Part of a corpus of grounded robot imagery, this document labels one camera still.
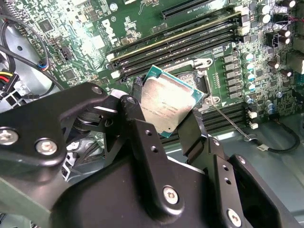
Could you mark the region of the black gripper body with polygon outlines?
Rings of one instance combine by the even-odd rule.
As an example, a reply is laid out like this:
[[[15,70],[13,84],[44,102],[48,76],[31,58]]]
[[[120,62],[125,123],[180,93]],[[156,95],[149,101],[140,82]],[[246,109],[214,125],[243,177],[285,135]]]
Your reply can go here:
[[[215,228],[222,213],[211,173],[225,161],[207,158],[208,173],[165,154],[129,155],[68,188],[55,204],[53,228]]]

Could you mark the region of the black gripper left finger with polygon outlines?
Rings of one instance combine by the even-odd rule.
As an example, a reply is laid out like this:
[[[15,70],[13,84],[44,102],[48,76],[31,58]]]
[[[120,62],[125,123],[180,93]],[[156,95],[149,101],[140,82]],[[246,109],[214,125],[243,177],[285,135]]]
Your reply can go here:
[[[180,215],[184,198],[155,127],[146,122],[139,102],[116,98],[83,83],[0,115],[0,127],[18,135],[0,145],[0,173],[20,180],[47,182],[60,171],[67,144],[86,131],[103,132],[127,143],[133,153],[141,199],[150,215]]]

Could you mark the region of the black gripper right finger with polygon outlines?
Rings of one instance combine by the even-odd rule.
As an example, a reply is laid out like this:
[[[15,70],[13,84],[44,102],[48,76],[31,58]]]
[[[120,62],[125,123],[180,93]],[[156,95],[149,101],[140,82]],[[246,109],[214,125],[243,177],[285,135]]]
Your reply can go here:
[[[239,154],[228,157],[192,110],[178,127],[187,163],[204,171],[211,228],[299,228],[300,223],[255,168]]]

